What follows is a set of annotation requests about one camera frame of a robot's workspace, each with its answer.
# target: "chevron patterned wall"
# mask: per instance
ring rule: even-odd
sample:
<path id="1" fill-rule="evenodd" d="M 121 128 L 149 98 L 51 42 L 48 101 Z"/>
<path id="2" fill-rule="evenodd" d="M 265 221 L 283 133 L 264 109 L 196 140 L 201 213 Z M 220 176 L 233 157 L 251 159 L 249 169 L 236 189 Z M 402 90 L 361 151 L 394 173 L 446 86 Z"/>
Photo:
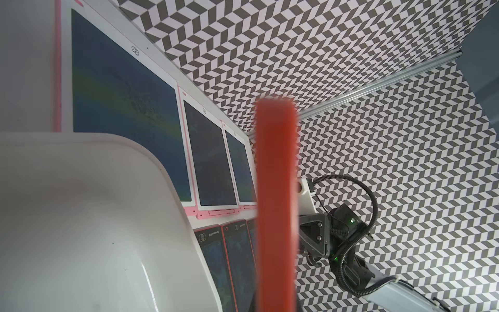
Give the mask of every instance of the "chevron patterned wall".
<path id="1" fill-rule="evenodd" d="M 454 63 L 310 118 L 300 134 L 300 176 L 348 174 L 378 198 L 360 256 L 454 312 L 498 310 L 499 144 Z M 317 193 L 326 210 L 346 203 L 371 217 L 351 183 Z M 297 271 L 306 311 L 384 311 L 343 292 L 327 261 L 316 269 L 298 258 Z"/>
<path id="2" fill-rule="evenodd" d="M 298 109 L 459 46 L 496 0 L 112 0 L 239 127 L 258 96 Z M 499 144 L 454 63 L 301 122 L 299 175 L 380 203 L 359 255 L 454 312 L 499 311 Z M 369 201 L 318 185 L 329 210 Z M 306 311 L 384 311 L 298 258 Z"/>
<path id="3" fill-rule="evenodd" d="M 497 0 L 111 0 L 241 129 L 457 48 Z"/>

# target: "orange rod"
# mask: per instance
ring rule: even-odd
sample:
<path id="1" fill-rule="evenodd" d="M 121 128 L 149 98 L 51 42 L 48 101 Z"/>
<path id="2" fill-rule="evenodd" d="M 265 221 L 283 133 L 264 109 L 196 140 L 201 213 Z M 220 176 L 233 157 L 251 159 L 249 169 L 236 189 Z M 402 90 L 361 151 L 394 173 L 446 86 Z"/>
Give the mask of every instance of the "orange rod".
<path id="1" fill-rule="evenodd" d="M 256 104 L 259 312 L 294 311 L 297 117 L 291 100 Z"/>

